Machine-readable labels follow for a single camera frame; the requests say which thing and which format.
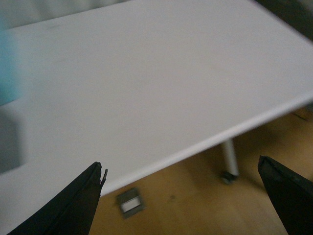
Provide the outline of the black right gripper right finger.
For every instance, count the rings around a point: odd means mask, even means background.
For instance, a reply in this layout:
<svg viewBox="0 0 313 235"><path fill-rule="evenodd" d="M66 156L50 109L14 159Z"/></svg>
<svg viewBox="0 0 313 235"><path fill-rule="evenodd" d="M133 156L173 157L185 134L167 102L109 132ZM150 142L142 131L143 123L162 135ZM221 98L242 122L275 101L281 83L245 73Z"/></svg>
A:
<svg viewBox="0 0 313 235"><path fill-rule="evenodd" d="M258 172L287 233L311 235L313 183L268 156L260 156Z"/></svg>

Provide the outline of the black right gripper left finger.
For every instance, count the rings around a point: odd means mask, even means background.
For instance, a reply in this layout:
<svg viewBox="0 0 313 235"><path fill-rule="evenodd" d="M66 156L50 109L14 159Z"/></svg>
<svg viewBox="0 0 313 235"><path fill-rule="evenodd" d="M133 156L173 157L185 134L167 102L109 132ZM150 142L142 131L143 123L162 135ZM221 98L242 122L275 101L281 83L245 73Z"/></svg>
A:
<svg viewBox="0 0 313 235"><path fill-rule="evenodd" d="M108 170L94 162L10 235L88 235Z"/></svg>

